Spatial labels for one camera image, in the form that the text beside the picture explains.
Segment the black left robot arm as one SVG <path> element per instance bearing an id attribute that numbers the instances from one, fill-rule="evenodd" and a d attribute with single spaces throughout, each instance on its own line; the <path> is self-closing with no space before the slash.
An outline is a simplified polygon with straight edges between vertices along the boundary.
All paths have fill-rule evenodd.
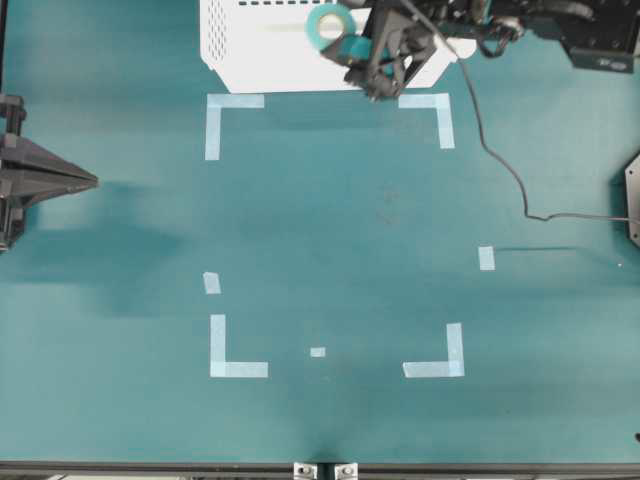
<path id="1" fill-rule="evenodd" d="M 323 54 L 347 67 L 347 83 L 374 100 L 397 98 L 438 49 L 475 41 L 498 58 L 531 32 L 558 42 L 576 68 L 631 73 L 639 40 L 636 1 L 346 1 L 367 9 L 364 30 Z"/>

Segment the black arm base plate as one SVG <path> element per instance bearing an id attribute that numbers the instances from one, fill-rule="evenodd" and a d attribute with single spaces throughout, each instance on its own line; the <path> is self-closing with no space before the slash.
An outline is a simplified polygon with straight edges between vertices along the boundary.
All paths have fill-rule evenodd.
<path id="1" fill-rule="evenodd" d="M 639 238 L 639 213 L 640 213 L 640 154 L 635 157 L 626 166 L 624 171 L 625 177 L 625 195 L 627 204 L 628 235 L 630 241 L 636 246 L 640 246 Z"/>

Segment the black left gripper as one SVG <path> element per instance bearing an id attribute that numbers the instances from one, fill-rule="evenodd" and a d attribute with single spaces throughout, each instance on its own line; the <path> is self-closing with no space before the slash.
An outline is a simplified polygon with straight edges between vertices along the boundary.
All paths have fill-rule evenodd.
<path id="1" fill-rule="evenodd" d="M 341 36 L 320 53 L 347 66 L 347 84 L 386 100 L 399 97 L 436 50 L 431 31 L 398 1 L 373 1 L 361 33 Z"/>

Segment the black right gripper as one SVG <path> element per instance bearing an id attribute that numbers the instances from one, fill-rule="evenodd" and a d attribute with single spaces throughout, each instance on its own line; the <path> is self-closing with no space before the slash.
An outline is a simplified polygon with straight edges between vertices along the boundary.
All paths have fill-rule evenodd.
<path id="1" fill-rule="evenodd" d="M 1 95 L 1 252 L 23 235 L 26 209 L 44 200 L 96 188 L 99 180 L 77 165 L 21 137 L 26 120 L 20 96 Z"/>

